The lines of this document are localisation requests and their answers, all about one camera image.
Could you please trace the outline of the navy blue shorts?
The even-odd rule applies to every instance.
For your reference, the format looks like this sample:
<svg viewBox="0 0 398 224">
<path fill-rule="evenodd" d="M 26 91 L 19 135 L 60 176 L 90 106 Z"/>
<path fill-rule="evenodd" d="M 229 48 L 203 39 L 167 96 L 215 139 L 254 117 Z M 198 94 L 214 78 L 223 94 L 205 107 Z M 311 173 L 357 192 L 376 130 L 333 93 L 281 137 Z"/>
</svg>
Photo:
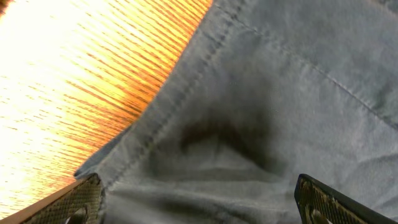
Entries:
<svg viewBox="0 0 398 224">
<path fill-rule="evenodd" d="M 104 223 L 299 223 L 301 173 L 397 218 L 396 1 L 215 1 L 75 177 Z"/>
</svg>

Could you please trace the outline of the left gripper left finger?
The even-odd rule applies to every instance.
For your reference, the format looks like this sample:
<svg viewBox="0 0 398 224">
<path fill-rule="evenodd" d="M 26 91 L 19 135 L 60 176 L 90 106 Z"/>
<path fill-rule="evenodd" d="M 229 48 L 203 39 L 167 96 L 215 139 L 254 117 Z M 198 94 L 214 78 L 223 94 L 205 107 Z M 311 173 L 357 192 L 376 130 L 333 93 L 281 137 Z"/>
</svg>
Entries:
<svg viewBox="0 0 398 224">
<path fill-rule="evenodd" d="M 1 220 L 1 224 L 99 223 L 103 186 L 90 175 Z"/>
</svg>

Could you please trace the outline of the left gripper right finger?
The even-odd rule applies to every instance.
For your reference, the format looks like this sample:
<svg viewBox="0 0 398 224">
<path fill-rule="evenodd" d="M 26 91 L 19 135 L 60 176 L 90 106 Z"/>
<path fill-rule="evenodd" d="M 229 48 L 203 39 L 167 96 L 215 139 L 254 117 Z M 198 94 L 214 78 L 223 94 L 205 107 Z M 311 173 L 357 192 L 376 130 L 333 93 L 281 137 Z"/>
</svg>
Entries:
<svg viewBox="0 0 398 224">
<path fill-rule="evenodd" d="M 299 175 L 294 199 L 306 224 L 397 224 L 307 174 Z"/>
</svg>

